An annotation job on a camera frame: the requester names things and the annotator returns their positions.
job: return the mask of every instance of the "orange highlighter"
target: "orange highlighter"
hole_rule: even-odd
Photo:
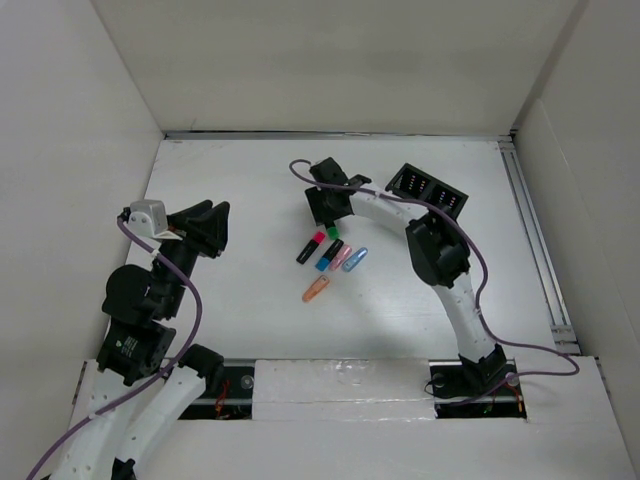
[[[316,295],[318,295],[325,287],[329,285],[329,279],[326,275],[320,275],[318,279],[313,282],[309,289],[302,294],[302,301],[304,303],[310,302]]]

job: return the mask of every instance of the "marker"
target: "marker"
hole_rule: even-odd
[[[329,266],[329,263],[331,263],[331,260],[333,260],[335,256],[338,254],[338,252],[342,248],[342,245],[344,245],[344,242],[340,239],[333,242],[331,246],[327,249],[327,251],[324,252],[324,255],[322,255],[322,258],[318,260],[318,263],[316,263],[316,268],[321,272],[324,272]]]
[[[320,246],[320,244],[324,241],[326,235],[322,232],[316,232],[309,243],[302,249],[298,258],[296,258],[296,262],[300,265],[304,265],[304,263],[309,260],[309,257],[316,251],[316,249]]]
[[[329,270],[332,272],[337,270],[340,265],[351,255],[351,247],[349,245],[344,245],[338,254],[335,256],[331,263],[329,264]]]
[[[342,269],[345,272],[350,272],[351,270],[356,268],[356,266],[362,261],[364,257],[367,256],[367,253],[369,253],[369,250],[367,250],[365,247],[362,247],[342,264]]]
[[[327,285],[329,285],[329,279],[325,275],[320,275],[307,291],[302,294],[302,301],[304,303],[310,302],[316,295],[324,290]]]

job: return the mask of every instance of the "white wall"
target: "white wall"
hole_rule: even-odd
[[[640,473],[640,3],[592,0],[517,147],[585,353]]]
[[[576,0],[93,0],[165,130],[508,133]]]
[[[0,0],[0,356],[95,355],[161,133],[89,0]]]

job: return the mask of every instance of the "black plastic part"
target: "black plastic part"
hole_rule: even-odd
[[[463,372],[469,385],[482,393],[487,387],[495,385],[502,380],[510,371],[507,369],[507,357],[504,354],[502,345],[496,344],[487,357],[481,358],[477,363],[460,356],[460,361],[464,367]]]
[[[331,185],[359,187],[371,183],[371,179],[362,175],[355,175],[348,179],[340,165],[331,157],[309,168],[309,172],[317,182]],[[324,225],[329,228],[335,225],[336,220],[353,215],[349,197],[355,193],[354,191],[311,187],[304,193],[316,225]]]
[[[114,270],[107,280],[102,311],[122,323],[146,324],[153,312],[141,307],[150,283],[151,273],[137,265],[124,265]]]
[[[309,168],[309,173],[316,182],[330,183],[332,185],[346,185],[349,181],[346,173],[342,171],[338,162],[329,157]]]
[[[224,357],[195,343],[189,347],[178,365],[187,366],[198,372],[198,376],[207,382],[206,391],[216,391],[224,376]]]
[[[494,351],[477,364],[462,357],[460,362],[430,367],[436,398],[475,397],[495,386],[507,373],[516,373],[515,365],[507,363],[500,345],[496,345]]]
[[[305,247],[300,252],[300,255],[298,255],[298,258],[296,258],[296,262],[298,262],[300,265],[304,265],[319,246],[320,244],[315,240],[309,240],[309,243],[305,245]]]
[[[334,240],[331,246],[327,248],[327,251],[324,252],[324,254],[322,255],[322,258],[326,258],[329,261],[333,260],[343,245],[344,245],[344,242],[339,238]]]
[[[183,232],[185,245],[207,257],[216,258],[227,246],[231,205],[221,202],[213,207],[211,200],[167,215],[169,227]]]
[[[447,207],[451,211],[451,218],[454,219],[458,218],[462,207],[469,198],[466,193],[409,163],[402,166],[385,187],[385,190],[400,198],[422,200],[439,208]]]
[[[132,459],[123,462],[117,458],[113,461],[113,469],[111,470],[111,480],[136,480],[136,474],[133,472],[135,461]]]
[[[189,405],[180,420],[249,420],[252,414],[252,405],[234,405],[225,402],[218,415],[213,405]]]
[[[255,367],[249,365],[230,365],[224,368],[224,374],[218,387],[211,391],[207,390],[200,398],[218,398],[222,393],[222,385],[229,380],[229,390],[227,392],[227,400],[225,402],[233,402],[233,400],[251,400],[253,398],[253,387],[244,388],[242,378],[246,376],[253,378],[255,375]]]
[[[206,391],[200,398],[209,399],[211,403],[190,405],[180,416],[180,420],[245,420],[251,418],[251,399],[253,398],[253,386],[247,388],[242,379],[249,376],[254,378],[255,367],[250,365],[231,365],[224,369],[222,379],[214,391]],[[220,415],[216,412],[213,401],[223,392],[223,384],[229,382],[227,398],[223,403]]]
[[[427,213],[405,230],[411,265],[428,285],[453,287],[453,281],[469,271],[467,242],[442,218]]]
[[[522,412],[518,408],[518,402],[514,397],[513,391],[507,388],[500,388],[495,392],[495,397],[503,400],[499,402],[493,402],[493,395],[462,406],[452,406],[450,403],[443,401],[455,397],[475,397],[489,390],[492,385],[503,379],[507,373],[517,373],[515,365],[506,364],[493,382],[479,390],[477,386],[469,383],[466,370],[467,367],[461,364],[432,365],[430,367],[431,381],[427,388],[432,389],[431,393],[436,399],[435,411],[438,419],[527,417],[526,409],[524,408],[524,397],[519,385],[514,388],[518,391],[522,400]]]
[[[514,396],[510,390],[501,389],[500,391],[507,392],[510,397]],[[521,405],[522,411],[518,408],[515,398],[513,401],[496,403],[493,403],[490,398],[488,402],[470,403],[458,407],[438,403],[434,406],[434,410],[438,420],[447,418],[527,418],[527,409],[524,403]]]
[[[163,241],[160,252],[190,277],[199,255],[215,258],[225,249],[229,210],[228,202],[213,207],[205,200],[167,216],[169,228],[182,239]],[[127,220],[129,215],[125,208],[119,218]],[[160,368],[175,330],[157,320],[177,315],[185,287],[156,259],[150,272],[135,265],[118,268],[109,277],[106,290],[102,311],[111,316],[111,322],[98,353],[98,365],[100,370],[119,373],[125,385],[131,385]]]
[[[111,319],[109,331],[98,353],[98,367],[124,377],[125,385],[153,375],[159,368],[176,331],[153,322],[136,327]]]

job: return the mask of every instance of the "screw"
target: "screw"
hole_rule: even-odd
[[[251,375],[245,375],[240,379],[240,386],[245,390],[253,388],[253,377]]]
[[[512,387],[517,387],[520,384],[520,377],[514,375],[512,372],[508,372],[504,377]]]
[[[431,385],[436,388],[444,387],[445,376],[442,373],[436,373],[431,377]]]

